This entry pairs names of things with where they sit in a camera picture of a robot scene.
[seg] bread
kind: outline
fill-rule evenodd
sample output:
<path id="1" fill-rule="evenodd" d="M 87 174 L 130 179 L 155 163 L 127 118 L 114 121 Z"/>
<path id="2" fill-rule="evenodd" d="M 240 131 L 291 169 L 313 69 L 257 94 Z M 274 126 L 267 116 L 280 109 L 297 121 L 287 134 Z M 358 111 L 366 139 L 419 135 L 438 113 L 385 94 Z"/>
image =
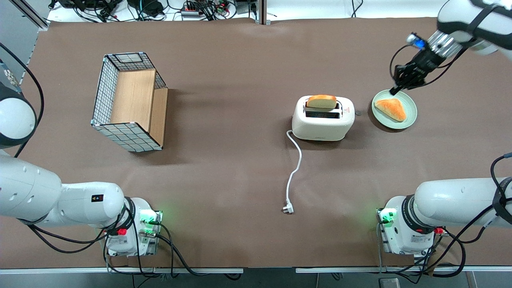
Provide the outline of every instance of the bread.
<path id="1" fill-rule="evenodd" d="M 407 118 L 402 102 L 397 98 L 377 100 L 375 107 L 398 122 L 402 122 Z"/>
<path id="2" fill-rule="evenodd" d="M 331 95 L 311 96 L 306 102 L 306 107 L 334 109 L 336 108 L 336 97 Z"/>

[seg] toaster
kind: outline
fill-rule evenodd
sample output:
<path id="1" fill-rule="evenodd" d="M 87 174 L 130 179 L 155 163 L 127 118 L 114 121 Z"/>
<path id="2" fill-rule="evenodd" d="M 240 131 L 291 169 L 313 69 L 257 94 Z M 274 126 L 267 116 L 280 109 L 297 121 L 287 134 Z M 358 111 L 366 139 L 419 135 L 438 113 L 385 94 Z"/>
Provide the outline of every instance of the toaster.
<path id="1" fill-rule="evenodd" d="M 291 123 L 293 134 L 304 140 L 339 141 L 349 131 L 355 119 L 351 100 L 336 97 L 334 109 L 306 107 L 311 96 L 301 97 L 295 106 Z"/>

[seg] wooden board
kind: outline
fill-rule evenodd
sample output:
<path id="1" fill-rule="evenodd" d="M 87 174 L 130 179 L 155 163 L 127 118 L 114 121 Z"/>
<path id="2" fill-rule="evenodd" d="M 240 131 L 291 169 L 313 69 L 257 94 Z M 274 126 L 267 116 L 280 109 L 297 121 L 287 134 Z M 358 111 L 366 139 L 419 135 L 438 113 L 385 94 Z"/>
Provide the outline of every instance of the wooden board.
<path id="1" fill-rule="evenodd" d="M 120 71 L 110 123 L 137 122 L 149 131 L 156 69 Z"/>
<path id="2" fill-rule="evenodd" d="M 153 95 L 153 109 L 151 112 L 151 137 L 163 147 L 165 134 L 165 114 L 167 113 L 167 93 L 169 89 L 156 89 Z"/>

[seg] green plate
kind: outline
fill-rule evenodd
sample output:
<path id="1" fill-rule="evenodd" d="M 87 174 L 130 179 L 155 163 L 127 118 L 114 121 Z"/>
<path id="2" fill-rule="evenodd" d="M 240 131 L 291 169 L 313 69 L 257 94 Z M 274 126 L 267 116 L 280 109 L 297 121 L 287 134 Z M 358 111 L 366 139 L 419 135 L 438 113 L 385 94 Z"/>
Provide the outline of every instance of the green plate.
<path id="1" fill-rule="evenodd" d="M 402 102 L 403 108 L 406 111 L 406 119 L 402 122 L 398 122 L 395 119 L 389 117 L 388 115 L 384 114 L 381 110 L 377 109 L 375 107 L 375 102 L 382 99 L 389 99 L 389 98 L 397 98 Z M 375 95 L 372 101 L 372 111 L 373 115 L 375 115 L 375 118 L 384 126 L 392 128 L 392 129 L 405 129 L 409 126 L 411 126 L 414 121 L 416 121 L 416 117 L 418 116 L 418 109 L 416 108 L 416 104 L 414 104 L 414 101 L 405 93 L 402 91 L 396 93 L 395 96 L 391 95 L 389 93 L 389 90 L 380 91 Z"/>

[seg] table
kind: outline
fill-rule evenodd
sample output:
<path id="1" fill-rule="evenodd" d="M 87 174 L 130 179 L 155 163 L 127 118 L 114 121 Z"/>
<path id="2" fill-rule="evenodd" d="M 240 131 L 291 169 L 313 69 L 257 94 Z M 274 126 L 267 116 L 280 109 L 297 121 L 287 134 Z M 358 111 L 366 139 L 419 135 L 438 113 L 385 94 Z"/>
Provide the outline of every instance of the table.
<path id="1" fill-rule="evenodd" d="M 392 85 L 389 60 L 406 35 L 428 37 L 434 29 L 431 18 L 52 23 L 29 65 L 46 111 L 20 157 L 64 183 L 109 181 L 146 199 L 164 211 L 192 267 L 376 266 L 376 208 L 423 181 L 489 177 L 491 161 L 510 149 L 511 135 L 502 131 L 512 124 L 504 105 L 512 66 L 500 54 L 465 54 L 435 84 L 408 91 L 419 115 L 402 132 L 369 113 L 373 96 Z M 135 51 L 148 54 L 172 89 L 162 151 L 127 152 L 89 125 L 103 55 Z M 23 89 L 37 110 L 28 78 Z M 295 214 L 285 215 L 286 181 L 297 161 L 285 132 L 297 99 L 317 93 L 347 97 L 362 115 L 342 141 L 299 142 Z M 497 167 L 497 175 L 510 173 L 508 163 Z M 0 268 L 104 266 L 98 244 L 62 255 L 17 220 L 1 218 L 0 225 Z M 94 237 L 88 227 L 52 231 Z M 467 264 L 511 265 L 510 236 L 486 230 L 466 247 Z M 458 257 L 455 251 L 448 260 Z M 385 265 L 410 263 L 384 256 Z M 168 266 L 168 253 L 143 257 L 143 264 Z"/>

